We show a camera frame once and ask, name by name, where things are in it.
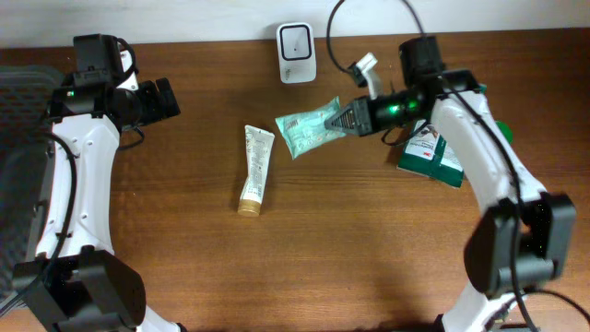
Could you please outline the light green wipes pack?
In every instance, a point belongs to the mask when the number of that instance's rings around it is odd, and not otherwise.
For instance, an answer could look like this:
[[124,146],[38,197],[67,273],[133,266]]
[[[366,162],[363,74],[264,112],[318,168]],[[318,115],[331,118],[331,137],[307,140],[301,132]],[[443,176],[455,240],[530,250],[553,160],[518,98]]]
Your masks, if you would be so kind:
[[325,128],[325,121],[339,110],[339,98],[334,97],[316,110],[289,114],[275,119],[277,128],[294,160],[312,149],[346,136],[345,133]]

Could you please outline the green glove package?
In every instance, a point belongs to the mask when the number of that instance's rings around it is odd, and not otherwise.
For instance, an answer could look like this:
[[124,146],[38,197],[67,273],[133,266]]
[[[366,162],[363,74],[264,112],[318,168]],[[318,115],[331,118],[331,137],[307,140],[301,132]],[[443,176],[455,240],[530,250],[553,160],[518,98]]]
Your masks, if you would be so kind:
[[419,120],[413,130],[418,133],[404,145],[397,168],[460,188],[464,169],[446,140],[432,124]]

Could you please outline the white cream tube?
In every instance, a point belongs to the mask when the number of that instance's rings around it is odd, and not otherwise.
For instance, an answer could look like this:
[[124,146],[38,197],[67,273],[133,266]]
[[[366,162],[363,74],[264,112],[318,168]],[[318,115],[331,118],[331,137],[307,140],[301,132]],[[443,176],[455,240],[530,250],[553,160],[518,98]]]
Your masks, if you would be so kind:
[[271,151],[275,135],[266,130],[246,125],[247,177],[240,196],[238,213],[246,217],[260,215]]

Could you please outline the green lid seasoning jar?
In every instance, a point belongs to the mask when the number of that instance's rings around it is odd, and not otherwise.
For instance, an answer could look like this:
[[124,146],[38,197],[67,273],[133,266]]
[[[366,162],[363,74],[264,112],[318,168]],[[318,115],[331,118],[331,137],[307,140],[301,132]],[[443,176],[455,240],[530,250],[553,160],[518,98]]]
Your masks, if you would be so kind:
[[511,128],[504,122],[496,121],[496,125],[500,129],[502,135],[506,139],[509,144],[513,143],[513,131]]

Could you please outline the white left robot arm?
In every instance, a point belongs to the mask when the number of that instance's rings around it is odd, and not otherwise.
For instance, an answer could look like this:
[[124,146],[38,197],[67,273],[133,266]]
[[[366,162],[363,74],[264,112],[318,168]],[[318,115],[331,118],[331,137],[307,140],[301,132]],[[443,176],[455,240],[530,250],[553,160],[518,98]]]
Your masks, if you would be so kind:
[[23,140],[45,146],[48,171],[31,260],[18,263],[3,314],[26,306],[49,331],[178,331],[148,307],[140,275],[118,259],[109,226],[112,165],[121,135],[180,112],[166,78],[139,82],[136,55],[123,39],[74,38],[77,68],[47,102]]

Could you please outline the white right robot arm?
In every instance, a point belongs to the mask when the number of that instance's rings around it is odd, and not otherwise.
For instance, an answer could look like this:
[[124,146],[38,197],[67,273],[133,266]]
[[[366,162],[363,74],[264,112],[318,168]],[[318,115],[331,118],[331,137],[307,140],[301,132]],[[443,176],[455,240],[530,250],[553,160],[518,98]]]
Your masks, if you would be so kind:
[[518,159],[494,121],[483,88],[467,69],[447,69],[435,37],[402,43],[406,84],[385,93],[367,53],[346,73],[369,93],[325,121],[325,127],[367,136],[422,120],[446,140],[471,183],[481,219],[464,250],[468,282],[433,331],[490,331],[514,307],[526,330],[530,293],[565,268],[576,210],[565,194],[552,194]]

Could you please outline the white barcode scanner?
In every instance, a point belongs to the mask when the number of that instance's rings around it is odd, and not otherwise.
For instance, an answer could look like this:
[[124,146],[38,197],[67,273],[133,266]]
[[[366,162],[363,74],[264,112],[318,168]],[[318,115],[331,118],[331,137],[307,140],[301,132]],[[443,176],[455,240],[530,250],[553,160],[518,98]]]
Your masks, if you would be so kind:
[[281,24],[276,30],[280,80],[284,84],[312,82],[317,75],[313,27],[305,22]]

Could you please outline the grey plastic basket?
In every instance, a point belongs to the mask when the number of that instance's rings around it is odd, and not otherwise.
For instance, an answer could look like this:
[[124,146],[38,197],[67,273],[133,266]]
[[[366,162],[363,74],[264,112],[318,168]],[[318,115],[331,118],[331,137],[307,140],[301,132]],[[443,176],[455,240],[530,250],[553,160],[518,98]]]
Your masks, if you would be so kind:
[[53,176],[50,144],[29,133],[49,131],[41,117],[64,75],[47,65],[1,67],[1,301],[15,295],[14,266],[35,256]]

